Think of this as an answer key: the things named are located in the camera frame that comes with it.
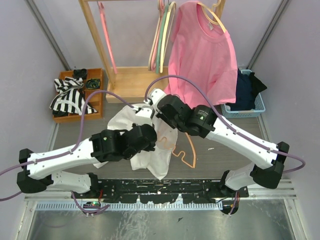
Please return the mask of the dark navy garment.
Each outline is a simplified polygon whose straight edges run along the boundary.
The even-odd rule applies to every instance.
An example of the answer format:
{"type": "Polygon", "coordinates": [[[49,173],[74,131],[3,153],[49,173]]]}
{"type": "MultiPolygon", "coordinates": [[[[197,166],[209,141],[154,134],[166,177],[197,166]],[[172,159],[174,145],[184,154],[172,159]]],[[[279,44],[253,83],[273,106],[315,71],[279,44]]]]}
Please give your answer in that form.
{"type": "Polygon", "coordinates": [[[236,102],[227,103],[231,111],[250,111],[256,108],[255,97],[252,94],[252,82],[248,75],[238,69],[236,83],[236,102]]]}

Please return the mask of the orange hanger with metal hook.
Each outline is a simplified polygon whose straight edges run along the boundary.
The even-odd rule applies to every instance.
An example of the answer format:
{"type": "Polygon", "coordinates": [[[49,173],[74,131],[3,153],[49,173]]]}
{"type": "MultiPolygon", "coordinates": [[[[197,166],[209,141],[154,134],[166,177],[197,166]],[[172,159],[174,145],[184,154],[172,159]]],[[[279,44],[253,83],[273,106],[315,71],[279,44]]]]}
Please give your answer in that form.
{"type": "Polygon", "coordinates": [[[188,133],[184,133],[184,135],[187,139],[186,149],[179,147],[177,150],[177,144],[172,143],[165,136],[160,136],[157,140],[157,143],[159,143],[160,146],[163,147],[165,150],[170,150],[171,154],[174,157],[179,158],[181,162],[184,163],[186,166],[188,166],[191,169],[195,169],[197,166],[198,159],[196,148],[191,139],[191,136],[188,133]]]}

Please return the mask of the blue plastic basket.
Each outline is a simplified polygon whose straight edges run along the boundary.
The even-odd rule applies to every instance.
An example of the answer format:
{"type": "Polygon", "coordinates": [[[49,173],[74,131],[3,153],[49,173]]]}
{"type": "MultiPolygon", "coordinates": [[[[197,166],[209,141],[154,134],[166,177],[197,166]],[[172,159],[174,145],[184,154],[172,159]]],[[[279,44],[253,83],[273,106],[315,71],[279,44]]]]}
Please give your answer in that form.
{"type": "MultiPolygon", "coordinates": [[[[242,74],[250,75],[252,72],[249,69],[240,69],[242,74]]],[[[221,104],[222,115],[226,118],[255,118],[258,117],[261,113],[264,113],[266,108],[262,100],[261,92],[255,98],[255,109],[252,110],[242,110],[242,111],[231,111],[230,107],[227,104],[221,104]]]]}

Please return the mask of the black white striped shirt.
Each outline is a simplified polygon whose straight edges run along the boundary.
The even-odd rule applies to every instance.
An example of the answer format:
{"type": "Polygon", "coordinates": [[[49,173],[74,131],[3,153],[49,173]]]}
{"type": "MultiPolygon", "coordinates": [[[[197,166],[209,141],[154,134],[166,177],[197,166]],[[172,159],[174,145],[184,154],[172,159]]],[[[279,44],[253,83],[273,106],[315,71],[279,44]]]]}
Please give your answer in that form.
{"type": "Polygon", "coordinates": [[[54,86],[57,95],[52,100],[49,108],[56,117],[64,117],[67,114],[82,115],[85,107],[85,95],[82,92],[84,82],[82,78],[65,77],[56,78],[54,86]]]}

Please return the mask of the light pink hanger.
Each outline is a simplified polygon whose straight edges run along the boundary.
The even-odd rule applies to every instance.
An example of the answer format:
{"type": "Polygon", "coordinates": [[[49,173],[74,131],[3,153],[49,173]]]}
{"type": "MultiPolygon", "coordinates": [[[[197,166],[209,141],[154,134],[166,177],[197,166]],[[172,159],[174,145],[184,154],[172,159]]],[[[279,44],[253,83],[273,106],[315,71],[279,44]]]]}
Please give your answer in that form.
{"type": "Polygon", "coordinates": [[[163,18],[164,11],[165,11],[165,4],[164,4],[163,0],[157,1],[157,8],[158,8],[158,20],[157,20],[153,43],[152,43],[152,47],[151,47],[150,55],[149,55],[149,59],[148,59],[148,70],[149,71],[153,71],[155,69],[155,61],[156,61],[156,56],[157,56],[157,46],[158,46],[159,35],[160,35],[160,27],[161,27],[162,18],[163,18]]]}

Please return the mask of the green black rolled socks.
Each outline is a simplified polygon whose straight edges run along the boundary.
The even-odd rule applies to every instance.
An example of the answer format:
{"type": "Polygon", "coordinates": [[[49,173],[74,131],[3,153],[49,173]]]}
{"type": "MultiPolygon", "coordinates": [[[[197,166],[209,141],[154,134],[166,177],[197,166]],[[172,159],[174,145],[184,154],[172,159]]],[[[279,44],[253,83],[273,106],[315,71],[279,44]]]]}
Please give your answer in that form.
{"type": "Polygon", "coordinates": [[[87,90],[97,90],[100,89],[101,80],[99,78],[90,78],[85,82],[85,87],[87,90]]]}

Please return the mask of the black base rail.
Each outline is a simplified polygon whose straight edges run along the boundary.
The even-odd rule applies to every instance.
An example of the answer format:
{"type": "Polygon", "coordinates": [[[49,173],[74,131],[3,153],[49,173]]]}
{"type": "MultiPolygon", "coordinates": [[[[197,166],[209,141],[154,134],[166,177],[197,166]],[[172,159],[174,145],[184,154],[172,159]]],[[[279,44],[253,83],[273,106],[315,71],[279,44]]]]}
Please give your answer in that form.
{"type": "Polygon", "coordinates": [[[172,204],[179,196],[183,204],[216,204],[218,198],[235,196],[222,193],[220,183],[211,179],[101,179],[94,193],[74,195],[77,199],[102,197],[108,204],[134,204],[137,200],[142,204],[172,204]]]}

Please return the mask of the green hanger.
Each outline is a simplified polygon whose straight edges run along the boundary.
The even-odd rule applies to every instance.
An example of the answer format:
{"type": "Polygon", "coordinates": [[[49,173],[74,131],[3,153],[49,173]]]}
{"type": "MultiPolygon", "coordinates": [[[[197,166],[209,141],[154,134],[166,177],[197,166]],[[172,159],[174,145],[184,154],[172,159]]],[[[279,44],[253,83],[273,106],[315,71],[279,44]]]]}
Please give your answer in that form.
{"type": "Polygon", "coordinates": [[[167,20],[167,14],[169,11],[169,1],[161,0],[160,1],[160,9],[161,19],[160,19],[160,27],[159,27],[159,35],[158,35],[158,43],[157,43],[157,52],[156,52],[156,60],[155,60],[155,73],[160,74],[163,72],[162,68],[164,63],[164,43],[165,43],[165,24],[167,20]]]}

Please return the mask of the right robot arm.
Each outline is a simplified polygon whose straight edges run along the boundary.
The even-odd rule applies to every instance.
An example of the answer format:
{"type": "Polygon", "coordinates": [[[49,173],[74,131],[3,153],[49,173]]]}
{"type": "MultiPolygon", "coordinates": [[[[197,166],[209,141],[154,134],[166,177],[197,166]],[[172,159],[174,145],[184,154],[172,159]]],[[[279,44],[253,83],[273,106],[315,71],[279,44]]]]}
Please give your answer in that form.
{"type": "Polygon", "coordinates": [[[274,153],[288,153],[290,146],[285,142],[278,144],[264,141],[244,132],[238,127],[232,130],[225,117],[218,118],[206,105],[190,108],[183,101],[171,94],[156,90],[150,95],[157,117],[171,128],[190,136],[218,142],[245,156],[251,163],[237,170],[227,170],[218,184],[219,191],[225,196],[233,194],[243,187],[258,184],[267,189],[276,189],[282,178],[286,157],[274,153]]]}

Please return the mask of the yellow hanger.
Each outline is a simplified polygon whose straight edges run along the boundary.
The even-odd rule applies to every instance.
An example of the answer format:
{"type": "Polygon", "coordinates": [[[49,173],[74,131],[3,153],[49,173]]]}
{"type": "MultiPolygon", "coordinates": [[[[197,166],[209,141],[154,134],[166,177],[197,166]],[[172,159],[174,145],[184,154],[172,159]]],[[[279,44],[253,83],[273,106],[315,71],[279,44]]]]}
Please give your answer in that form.
{"type": "Polygon", "coordinates": [[[172,29],[173,20],[175,17],[175,11],[176,11],[176,2],[175,1],[169,2],[169,9],[168,9],[165,27],[164,27],[164,37],[165,37],[165,39],[164,39],[165,40],[165,42],[164,42],[164,55],[163,55],[164,60],[165,60],[168,40],[169,40],[171,29],[172,29]]]}

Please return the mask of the black garment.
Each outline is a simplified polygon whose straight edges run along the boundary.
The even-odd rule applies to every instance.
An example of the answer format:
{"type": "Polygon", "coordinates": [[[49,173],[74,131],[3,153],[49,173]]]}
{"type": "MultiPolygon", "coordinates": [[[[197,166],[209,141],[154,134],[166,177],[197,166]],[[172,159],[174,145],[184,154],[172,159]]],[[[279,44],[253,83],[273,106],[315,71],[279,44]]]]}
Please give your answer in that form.
{"type": "Polygon", "coordinates": [[[260,79],[258,79],[255,76],[254,72],[251,72],[249,74],[249,80],[251,82],[251,87],[252,87],[251,93],[254,98],[256,98],[259,93],[268,89],[268,87],[264,83],[262,83],[262,81],[260,79]]]}

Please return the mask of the wooden clothes rack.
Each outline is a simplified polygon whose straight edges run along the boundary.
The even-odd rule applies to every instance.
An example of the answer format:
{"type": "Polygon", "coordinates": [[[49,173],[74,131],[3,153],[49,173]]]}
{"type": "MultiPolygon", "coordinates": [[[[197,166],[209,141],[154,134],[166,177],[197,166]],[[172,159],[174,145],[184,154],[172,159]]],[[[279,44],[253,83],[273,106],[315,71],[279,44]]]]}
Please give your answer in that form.
{"type": "Polygon", "coordinates": [[[147,87],[153,80],[157,78],[161,78],[161,80],[155,84],[155,87],[164,90],[168,85],[168,67],[164,64],[163,73],[159,74],[155,72],[155,69],[153,71],[149,71],[148,65],[116,67],[117,74],[115,74],[110,55],[105,51],[89,3],[89,0],[79,1],[97,52],[107,74],[107,90],[119,95],[129,103],[142,101],[144,99],[147,87]]]}

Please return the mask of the natural wood hanger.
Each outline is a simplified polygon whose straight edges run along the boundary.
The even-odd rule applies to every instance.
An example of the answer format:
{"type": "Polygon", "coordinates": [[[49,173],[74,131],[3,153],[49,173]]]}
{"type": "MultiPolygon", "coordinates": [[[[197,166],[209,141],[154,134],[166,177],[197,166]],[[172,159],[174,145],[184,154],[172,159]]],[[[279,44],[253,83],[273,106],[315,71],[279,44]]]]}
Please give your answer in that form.
{"type": "Polygon", "coordinates": [[[205,18],[213,25],[219,26],[223,33],[227,31],[225,26],[221,21],[221,16],[224,10],[226,0],[218,0],[216,3],[212,4],[211,7],[206,6],[202,2],[198,2],[197,5],[201,7],[201,10],[205,18]]]}

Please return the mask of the pink t shirt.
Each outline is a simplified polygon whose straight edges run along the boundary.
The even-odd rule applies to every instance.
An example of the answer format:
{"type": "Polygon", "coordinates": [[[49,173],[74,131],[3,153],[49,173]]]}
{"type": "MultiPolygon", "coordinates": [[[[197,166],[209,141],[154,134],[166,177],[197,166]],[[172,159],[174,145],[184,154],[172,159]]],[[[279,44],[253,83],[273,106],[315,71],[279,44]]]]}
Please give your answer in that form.
{"type": "Polygon", "coordinates": [[[179,7],[171,41],[166,94],[191,108],[236,102],[238,66],[231,37],[208,21],[198,1],[179,7]]]}

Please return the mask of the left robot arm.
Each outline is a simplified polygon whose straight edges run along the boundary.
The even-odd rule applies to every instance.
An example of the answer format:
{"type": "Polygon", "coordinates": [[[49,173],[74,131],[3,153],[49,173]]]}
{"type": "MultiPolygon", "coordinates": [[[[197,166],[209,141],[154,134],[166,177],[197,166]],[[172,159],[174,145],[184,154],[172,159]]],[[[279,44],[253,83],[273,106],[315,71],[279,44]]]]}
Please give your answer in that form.
{"type": "Polygon", "coordinates": [[[19,152],[22,171],[17,185],[25,194],[58,188],[78,194],[98,192],[98,178],[92,173],[77,175],[66,169],[87,165],[130,160],[143,151],[155,150],[157,133],[149,124],[133,124],[131,130],[105,129],[68,147],[35,153],[28,148],[19,152]]]}

